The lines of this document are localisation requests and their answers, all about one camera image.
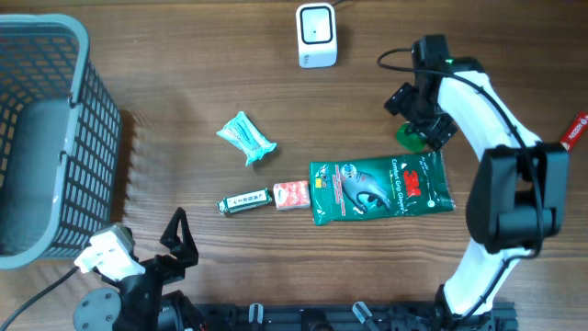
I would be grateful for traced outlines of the green cap white bottle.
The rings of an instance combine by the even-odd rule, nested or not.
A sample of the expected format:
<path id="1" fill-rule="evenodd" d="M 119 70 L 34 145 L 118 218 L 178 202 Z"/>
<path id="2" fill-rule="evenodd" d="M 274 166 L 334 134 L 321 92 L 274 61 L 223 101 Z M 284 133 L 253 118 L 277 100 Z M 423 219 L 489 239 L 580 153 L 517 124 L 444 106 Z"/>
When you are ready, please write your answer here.
<path id="1" fill-rule="evenodd" d="M 426 147 L 425 140 L 418 132 L 412 130 L 408 122 L 401 125 L 395 137 L 397 142 L 410 152 L 419 153 Z"/>

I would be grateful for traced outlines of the green 3M gloves packet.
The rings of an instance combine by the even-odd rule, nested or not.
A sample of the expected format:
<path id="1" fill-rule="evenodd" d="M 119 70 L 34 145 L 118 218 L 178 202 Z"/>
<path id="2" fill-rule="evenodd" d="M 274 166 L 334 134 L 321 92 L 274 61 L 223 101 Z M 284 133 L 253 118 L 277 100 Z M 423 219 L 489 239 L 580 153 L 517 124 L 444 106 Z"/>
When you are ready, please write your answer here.
<path id="1" fill-rule="evenodd" d="M 313 222 L 360 222 L 453 211 L 439 151 L 309 165 Z"/>

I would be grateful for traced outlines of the green white candy bar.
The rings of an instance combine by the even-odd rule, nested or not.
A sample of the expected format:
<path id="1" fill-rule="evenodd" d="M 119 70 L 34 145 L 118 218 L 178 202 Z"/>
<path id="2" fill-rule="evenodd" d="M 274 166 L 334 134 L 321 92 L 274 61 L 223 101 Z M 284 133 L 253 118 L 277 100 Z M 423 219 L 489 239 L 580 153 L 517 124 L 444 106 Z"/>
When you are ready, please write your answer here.
<path id="1" fill-rule="evenodd" d="M 240 211 L 266 206 L 273 201 L 268 188 L 246 192 L 223 198 L 217 203 L 221 214 L 234 214 Z"/>

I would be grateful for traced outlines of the orange white small box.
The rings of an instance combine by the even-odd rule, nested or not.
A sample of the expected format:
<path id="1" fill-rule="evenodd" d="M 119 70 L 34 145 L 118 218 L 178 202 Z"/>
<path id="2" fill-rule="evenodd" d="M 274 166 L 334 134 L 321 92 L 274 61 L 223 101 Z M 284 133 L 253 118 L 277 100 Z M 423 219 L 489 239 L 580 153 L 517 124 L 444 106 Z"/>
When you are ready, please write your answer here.
<path id="1" fill-rule="evenodd" d="M 277 183 L 274 185 L 272 192 L 279 211 L 311 206 L 307 180 Z"/>

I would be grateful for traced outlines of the teal white packet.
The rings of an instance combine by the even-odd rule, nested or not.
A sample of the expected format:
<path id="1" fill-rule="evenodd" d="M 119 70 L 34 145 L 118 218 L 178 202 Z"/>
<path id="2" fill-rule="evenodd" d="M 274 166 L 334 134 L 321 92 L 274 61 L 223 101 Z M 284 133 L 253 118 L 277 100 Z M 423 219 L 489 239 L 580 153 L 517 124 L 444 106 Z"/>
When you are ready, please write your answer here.
<path id="1" fill-rule="evenodd" d="M 220 131 L 217 131 L 217 135 L 245 154 L 246 166 L 261 160 L 277 148 L 277 144 L 270 142 L 243 111 L 239 111 Z"/>

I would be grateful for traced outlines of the red Nescafe sachet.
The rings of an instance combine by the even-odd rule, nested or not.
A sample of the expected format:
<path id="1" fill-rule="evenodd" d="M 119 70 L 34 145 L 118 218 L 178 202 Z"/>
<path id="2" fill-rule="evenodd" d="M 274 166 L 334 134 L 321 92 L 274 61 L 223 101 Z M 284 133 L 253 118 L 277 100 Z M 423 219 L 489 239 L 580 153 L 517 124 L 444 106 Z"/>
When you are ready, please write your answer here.
<path id="1" fill-rule="evenodd" d="M 569 128 L 560 138 L 560 144 L 566 151 L 570 151 L 587 130 L 587 113 L 579 112 L 575 115 Z"/>

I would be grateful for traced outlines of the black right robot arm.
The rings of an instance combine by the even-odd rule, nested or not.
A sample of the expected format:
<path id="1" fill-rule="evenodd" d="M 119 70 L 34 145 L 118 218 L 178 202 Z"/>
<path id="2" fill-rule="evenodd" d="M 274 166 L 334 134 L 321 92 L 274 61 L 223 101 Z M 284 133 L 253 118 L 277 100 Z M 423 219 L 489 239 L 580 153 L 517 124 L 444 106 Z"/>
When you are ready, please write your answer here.
<path id="1" fill-rule="evenodd" d="M 406 50 L 413 83 L 386 102 L 406 120 L 406 133 L 439 150 L 461 131 L 479 160 L 466 204 L 470 234 L 456 272 L 435 296 L 432 327 L 472 329 L 494 317 L 493 298 L 516 264 L 539 256 L 560 232 L 569 154 L 544 143 L 494 92 L 478 60 L 450 55 L 443 35 L 426 35 Z"/>

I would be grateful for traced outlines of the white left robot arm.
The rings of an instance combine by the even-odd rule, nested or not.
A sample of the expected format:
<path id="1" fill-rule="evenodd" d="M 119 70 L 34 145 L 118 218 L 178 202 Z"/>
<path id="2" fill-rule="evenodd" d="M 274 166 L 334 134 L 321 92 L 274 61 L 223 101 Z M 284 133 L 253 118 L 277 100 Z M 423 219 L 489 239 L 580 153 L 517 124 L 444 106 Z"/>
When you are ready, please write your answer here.
<path id="1" fill-rule="evenodd" d="M 107 284 L 89 292 L 76 306 L 77 330 L 207 330 L 203 314 L 181 291 L 163 294 L 165 285 L 183 280 L 198 263 L 187 214 L 177 208 L 160 243 L 167 255 L 140 261 L 131 230 L 115 223 L 91 236 L 74 264 L 95 272 Z"/>

